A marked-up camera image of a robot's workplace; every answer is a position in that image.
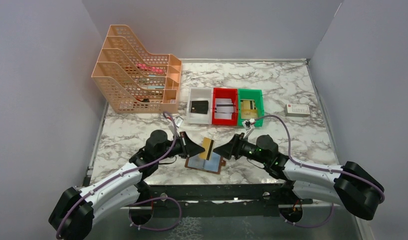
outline plastic file organizer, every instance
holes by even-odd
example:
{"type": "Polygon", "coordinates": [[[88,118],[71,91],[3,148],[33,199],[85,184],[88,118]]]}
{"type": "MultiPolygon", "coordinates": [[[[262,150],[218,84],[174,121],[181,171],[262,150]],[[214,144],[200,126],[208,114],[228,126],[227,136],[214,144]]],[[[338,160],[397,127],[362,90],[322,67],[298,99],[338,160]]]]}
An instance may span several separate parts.
{"type": "MultiPolygon", "coordinates": [[[[242,118],[242,101],[252,102],[251,108],[258,112],[258,117],[264,115],[263,93],[257,89],[236,89],[236,88],[211,88],[211,87],[191,87],[189,89],[189,99],[187,103],[186,116],[190,124],[242,126],[245,120],[242,118]],[[216,99],[224,99],[234,106],[230,119],[216,118],[216,99]],[[195,108],[201,103],[208,102],[207,108],[197,111],[195,108]]],[[[255,123],[256,127],[261,127],[263,120],[255,123]]]]}
{"type": "Polygon", "coordinates": [[[111,25],[92,78],[117,113],[177,113],[181,67],[172,54],[146,51],[128,26],[111,25]]]}

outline cable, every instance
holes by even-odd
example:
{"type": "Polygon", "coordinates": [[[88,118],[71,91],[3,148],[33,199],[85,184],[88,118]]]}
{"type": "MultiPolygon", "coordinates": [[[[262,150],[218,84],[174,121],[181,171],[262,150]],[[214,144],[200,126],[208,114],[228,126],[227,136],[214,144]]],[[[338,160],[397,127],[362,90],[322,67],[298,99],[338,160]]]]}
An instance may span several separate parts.
{"type": "Polygon", "coordinates": [[[249,161],[249,158],[246,158],[246,161],[248,161],[250,164],[256,166],[256,167],[259,168],[259,169],[264,169],[263,167],[257,166],[257,165],[255,165],[254,163],[252,163],[251,161],[249,161]]]}
{"type": "Polygon", "coordinates": [[[276,115],[265,115],[265,116],[256,118],[255,121],[258,121],[260,119],[267,118],[267,117],[272,117],[272,118],[278,119],[282,123],[283,127],[285,127],[286,134],[288,135],[288,144],[289,144],[289,146],[288,146],[288,156],[289,156],[289,159],[294,164],[300,165],[300,166],[302,165],[303,167],[306,167],[306,168],[309,168],[309,169],[319,170],[319,171],[323,171],[323,172],[332,172],[332,173],[344,174],[344,175],[348,175],[350,177],[353,177],[353,178],[355,178],[357,180],[360,180],[360,181],[368,184],[369,186],[373,187],[374,189],[376,189],[376,191],[378,191],[380,196],[381,196],[380,203],[383,203],[385,201],[385,193],[383,193],[383,191],[378,186],[376,186],[374,183],[372,183],[372,182],[370,182],[370,181],[368,181],[368,180],[366,180],[366,179],[364,179],[364,178],[362,178],[360,176],[349,173],[347,171],[336,170],[336,169],[329,170],[329,169],[323,168],[323,167],[317,167],[317,166],[307,165],[307,164],[304,164],[304,163],[299,163],[298,161],[293,159],[293,157],[291,155],[291,148],[292,148],[292,146],[291,146],[292,145],[291,144],[291,135],[289,134],[289,130],[288,130],[288,127],[286,126],[285,122],[280,117],[278,117],[276,115]]]}
{"type": "Polygon", "coordinates": [[[300,225],[300,224],[298,224],[298,223],[296,223],[296,222],[288,221],[282,214],[280,214],[280,216],[285,220],[286,223],[288,223],[288,224],[290,224],[290,225],[293,225],[293,226],[295,226],[295,227],[304,228],[304,229],[314,229],[314,228],[321,227],[321,226],[323,226],[324,224],[328,223],[328,222],[330,221],[330,219],[332,218],[334,211],[335,211],[335,207],[334,207],[334,204],[332,203],[332,207],[330,208],[330,214],[329,214],[329,216],[328,216],[323,222],[321,222],[321,223],[319,223],[319,224],[316,224],[316,225],[311,225],[311,226],[308,226],[308,225],[300,225]]]}
{"type": "Polygon", "coordinates": [[[143,227],[142,225],[136,225],[133,222],[130,215],[129,215],[130,226],[138,227],[138,230],[146,229],[146,230],[151,230],[151,231],[162,232],[162,231],[167,231],[167,230],[173,229],[177,225],[179,225],[180,220],[182,219],[182,207],[180,206],[180,203],[178,201],[176,201],[174,198],[171,198],[171,197],[168,197],[168,196],[155,197],[155,198],[151,198],[151,199],[148,199],[148,200],[145,200],[145,201],[135,202],[134,204],[131,204],[130,206],[140,205],[140,204],[143,204],[143,203],[147,203],[147,202],[154,201],[154,200],[161,200],[161,199],[167,199],[167,200],[173,201],[177,205],[177,207],[179,208],[179,217],[177,218],[176,222],[173,225],[168,226],[168,227],[164,227],[164,228],[152,228],[152,227],[150,228],[150,227],[146,227],[146,226],[143,227]]]}
{"type": "Polygon", "coordinates": [[[174,161],[172,161],[172,162],[163,162],[163,163],[159,163],[158,165],[170,165],[170,164],[173,164],[173,163],[175,163],[177,161],[177,156],[174,156],[174,157],[175,157],[174,161]]]}
{"type": "MultiPolygon", "coordinates": [[[[174,132],[176,133],[176,132],[177,132],[177,126],[176,126],[176,123],[174,122],[174,118],[173,118],[173,116],[171,115],[171,113],[169,113],[169,112],[167,112],[167,111],[164,111],[164,112],[163,112],[163,116],[164,116],[166,119],[169,118],[169,119],[171,120],[171,122],[173,123],[174,132]]],[[[123,172],[123,174],[115,175],[115,176],[111,177],[110,179],[106,180],[105,182],[103,182],[101,185],[99,185],[99,186],[97,186],[96,188],[94,188],[92,191],[86,193],[83,197],[81,197],[81,198],[70,208],[70,210],[68,210],[67,214],[66,214],[66,215],[63,217],[63,219],[61,220],[61,223],[59,224],[59,226],[58,226],[58,228],[57,228],[57,233],[56,233],[55,237],[56,237],[58,240],[61,240],[61,239],[62,239],[62,237],[61,237],[60,234],[61,234],[61,231],[62,231],[62,228],[63,228],[65,222],[67,221],[67,219],[68,219],[68,217],[70,216],[70,214],[74,211],[74,209],[76,209],[76,207],[77,207],[83,200],[85,200],[88,196],[92,195],[93,192],[96,192],[96,191],[100,190],[101,188],[103,188],[103,187],[104,187],[105,185],[107,185],[108,183],[110,183],[110,182],[112,182],[113,180],[115,180],[115,179],[121,177],[121,175],[125,175],[125,174],[128,174],[128,173],[134,172],[134,171],[136,171],[136,170],[139,170],[139,169],[142,169],[142,168],[146,168],[146,167],[148,167],[148,166],[150,166],[150,165],[154,165],[154,164],[156,164],[157,162],[163,160],[163,159],[170,153],[170,151],[174,148],[174,145],[176,144],[176,140],[177,140],[177,134],[174,135],[174,137],[173,137],[173,142],[172,142],[170,148],[167,150],[167,152],[166,152],[165,154],[163,154],[163,156],[159,157],[157,160],[152,161],[152,162],[150,162],[150,163],[147,163],[147,164],[145,164],[145,165],[142,165],[142,166],[133,168],[133,169],[126,170],[126,171],[123,172]]]]}

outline white marble surface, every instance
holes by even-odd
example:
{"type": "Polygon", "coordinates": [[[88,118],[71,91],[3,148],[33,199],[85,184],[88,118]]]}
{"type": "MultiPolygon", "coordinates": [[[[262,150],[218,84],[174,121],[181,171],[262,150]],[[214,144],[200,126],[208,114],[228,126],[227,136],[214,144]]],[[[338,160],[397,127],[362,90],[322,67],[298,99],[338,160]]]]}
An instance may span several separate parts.
{"type": "MultiPolygon", "coordinates": [[[[304,161],[333,165],[337,163],[323,116],[304,63],[184,63],[179,115],[186,118],[189,87],[227,87],[262,89],[266,114],[277,114],[284,119],[292,137],[292,155],[304,161]],[[286,103],[310,105],[309,117],[285,117],[286,103]]],[[[123,166],[152,131],[165,130],[171,139],[168,120],[161,114],[117,114],[109,107],[96,154],[91,183],[95,183],[123,166]]],[[[243,128],[184,123],[179,131],[186,131],[196,143],[204,137],[215,140],[215,146],[228,142],[243,128]]],[[[279,151],[287,153],[287,136],[283,126],[274,119],[264,119],[249,141],[269,134],[279,144],[279,151]]],[[[185,168],[185,160],[160,165],[145,181],[148,184],[258,184],[276,183],[264,170],[253,166],[243,157],[229,160],[220,174],[185,168]]]]}

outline black wire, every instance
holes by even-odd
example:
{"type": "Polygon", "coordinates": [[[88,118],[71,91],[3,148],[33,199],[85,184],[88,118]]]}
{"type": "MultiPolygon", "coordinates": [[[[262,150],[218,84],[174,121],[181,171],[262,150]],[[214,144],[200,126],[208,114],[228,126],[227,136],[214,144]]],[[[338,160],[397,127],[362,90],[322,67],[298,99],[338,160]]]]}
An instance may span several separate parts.
{"type": "Polygon", "coordinates": [[[259,166],[255,165],[255,164],[253,164],[251,161],[249,161],[249,158],[246,158],[246,161],[248,161],[250,164],[256,166],[259,169],[264,169],[263,167],[259,167],[259,166]]]}
{"type": "Polygon", "coordinates": [[[169,164],[173,164],[174,162],[176,162],[176,160],[177,160],[177,156],[175,156],[175,159],[174,159],[174,161],[172,161],[172,162],[163,162],[163,163],[159,162],[158,165],[169,165],[169,164]]]}

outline green bin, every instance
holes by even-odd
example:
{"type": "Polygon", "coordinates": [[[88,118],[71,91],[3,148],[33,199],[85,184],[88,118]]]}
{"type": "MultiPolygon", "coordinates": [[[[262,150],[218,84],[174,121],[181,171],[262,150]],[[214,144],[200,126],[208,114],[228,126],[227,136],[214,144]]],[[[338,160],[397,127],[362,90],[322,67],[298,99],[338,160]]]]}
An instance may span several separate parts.
{"type": "MultiPolygon", "coordinates": [[[[255,107],[257,108],[258,112],[258,117],[264,116],[264,101],[263,101],[263,91],[259,89],[243,89],[239,88],[238,89],[238,110],[239,110],[239,115],[238,115],[238,126],[242,126],[242,122],[244,119],[242,119],[242,113],[241,113],[241,99],[246,99],[246,100],[254,100],[255,101],[255,107]]],[[[258,120],[254,126],[255,127],[261,127],[263,125],[263,120],[258,120]]]]}

